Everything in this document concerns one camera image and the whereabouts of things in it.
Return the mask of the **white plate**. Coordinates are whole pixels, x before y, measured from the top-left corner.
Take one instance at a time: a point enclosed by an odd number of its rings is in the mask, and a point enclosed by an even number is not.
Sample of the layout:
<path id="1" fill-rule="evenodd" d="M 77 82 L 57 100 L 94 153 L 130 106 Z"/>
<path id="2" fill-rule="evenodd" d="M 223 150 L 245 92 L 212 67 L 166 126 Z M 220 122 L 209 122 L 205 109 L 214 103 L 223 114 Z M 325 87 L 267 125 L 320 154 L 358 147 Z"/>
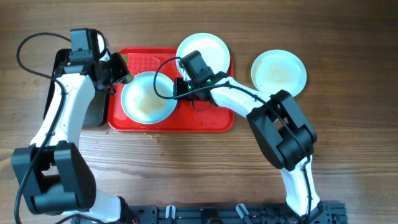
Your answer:
<path id="1" fill-rule="evenodd" d="M 209 33 L 190 35 L 182 41 L 177 48 L 176 57 L 184 56 L 199 51 L 203 60 L 214 73 L 227 72 L 231 63 L 229 49 L 217 36 Z"/>
<path id="2" fill-rule="evenodd" d="M 173 81 L 162 73 L 142 72 L 134 76 L 121 92 L 121 106 L 125 114 L 140 124 L 155 124 L 168 118 L 177 106 L 177 100 L 159 96 L 172 96 Z"/>
<path id="3" fill-rule="evenodd" d="M 260 54 L 251 67 L 254 86 L 263 93 L 276 94 L 280 90 L 297 96 L 307 83 L 303 62 L 286 50 L 268 50 Z"/>

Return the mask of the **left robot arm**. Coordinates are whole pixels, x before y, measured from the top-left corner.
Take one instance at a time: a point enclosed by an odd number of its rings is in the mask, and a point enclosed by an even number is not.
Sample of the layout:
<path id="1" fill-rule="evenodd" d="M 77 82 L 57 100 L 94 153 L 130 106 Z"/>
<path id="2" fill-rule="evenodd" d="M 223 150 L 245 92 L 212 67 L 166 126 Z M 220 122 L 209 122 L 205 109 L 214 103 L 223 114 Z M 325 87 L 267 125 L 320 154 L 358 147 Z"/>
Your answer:
<path id="1" fill-rule="evenodd" d="M 61 62 L 44 122 L 28 147 L 15 149 L 12 167 L 19 182 L 14 219 L 21 222 L 25 200 L 33 214 L 64 215 L 96 223 L 132 223 L 133 212 L 122 197 L 97 189 L 93 173 L 78 150 L 87 108 L 96 89 L 131 80 L 119 53 L 100 60 Z"/>

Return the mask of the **green yellow sponge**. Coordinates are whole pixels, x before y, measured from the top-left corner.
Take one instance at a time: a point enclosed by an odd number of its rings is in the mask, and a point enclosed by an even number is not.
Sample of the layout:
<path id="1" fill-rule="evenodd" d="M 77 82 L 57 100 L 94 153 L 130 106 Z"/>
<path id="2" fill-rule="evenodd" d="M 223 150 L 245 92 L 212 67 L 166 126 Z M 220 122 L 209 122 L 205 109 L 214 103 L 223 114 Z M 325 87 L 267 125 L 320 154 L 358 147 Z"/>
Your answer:
<path id="1" fill-rule="evenodd" d="M 120 83 L 128 84 L 131 83 L 134 79 L 134 76 L 130 73 L 128 66 L 127 66 L 127 55 L 121 54 L 121 59 L 123 61 L 121 74 L 123 75 L 122 80 Z"/>

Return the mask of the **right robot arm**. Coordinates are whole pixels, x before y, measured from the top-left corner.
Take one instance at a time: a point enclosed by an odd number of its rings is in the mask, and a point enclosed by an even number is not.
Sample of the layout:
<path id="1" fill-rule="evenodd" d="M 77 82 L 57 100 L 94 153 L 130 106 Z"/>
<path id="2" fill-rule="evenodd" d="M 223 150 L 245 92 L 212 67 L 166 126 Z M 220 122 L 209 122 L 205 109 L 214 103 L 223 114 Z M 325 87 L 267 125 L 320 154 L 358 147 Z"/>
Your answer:
<path id="1" fill-rule="evenodd" d="M 310 219 L 320 201 L 311 168 L 317 135 L 289 92 L 268 96 L 221 73 L 201 85 L 176 78 L 173 96 L 209 101 L 245 117 L 261 152 L 281 171 L 287 205 L 296 215 Z"/>

